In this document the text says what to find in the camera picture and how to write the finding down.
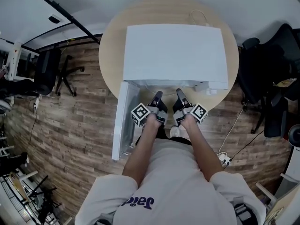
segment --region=forearm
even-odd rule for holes
[[[210,181],[212,175],[223,171],[222,165],[213,149],[203,137],[196,122],[186,127],[186,130],[193,145],[194,155],[199,168],[203,172],[206,180]]]
[[[152,146],[157,132],[158,127],[155,124],[146,123],[136,148],[125,164],[122,175],[136,180],[138,186],[140,186],[147,172]]]

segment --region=hand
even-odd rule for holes
[[[156,114],[154,113],[150,113],[148,116],[147,116],[147,122],[146,122],[146,126],[149,125],[149,126],[153,126],[154,128],[159,128],[161,126],[161,122],[159,122],[157,119],[156,119]]]
[[[193,115],[187,114],[183,121],[181,121],[181,125],[188,130],[191,126],[197,126],[196,119]]]

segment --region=round wooden table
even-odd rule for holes
[[[183,92],[193,104],[200,103],[210,110],[217,106],[229,93],[237,76],[239,68],[239,53],[235,38],[230,28],[210,8],[200,4],[197,0],[140,0],[116,15],[108,24],[100,42],[99,64],[102,76],[114,96],[119,96],[120,83],[123,80],[123,64],[126,29],[130,25],[139,24],[197,24],[207,23],[204,16],[197,11],[202,11],[210,26],[220,28],[222,31],[227,71],[228,90],[218,90],[215,95],[206,95],[205,91],[196,92],[193,88],[183,88]],[[141,91],[141,102],[148,103],[154,94],[147,89]],[[177,100],[176,94],[163,96],[163,102],[168,111]]]

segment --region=sneaker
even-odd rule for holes
[[[178,127],[173,126],[170,130],[170,138],[171,137],[179,137],[180,136],[180,130]]]

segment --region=open cabinet door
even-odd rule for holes
[[[133,141],[135,123],[131,119],[131,110],[139,103],[139,92],[137,86],[121,83],[112,143],[113,160],[119,160]]]

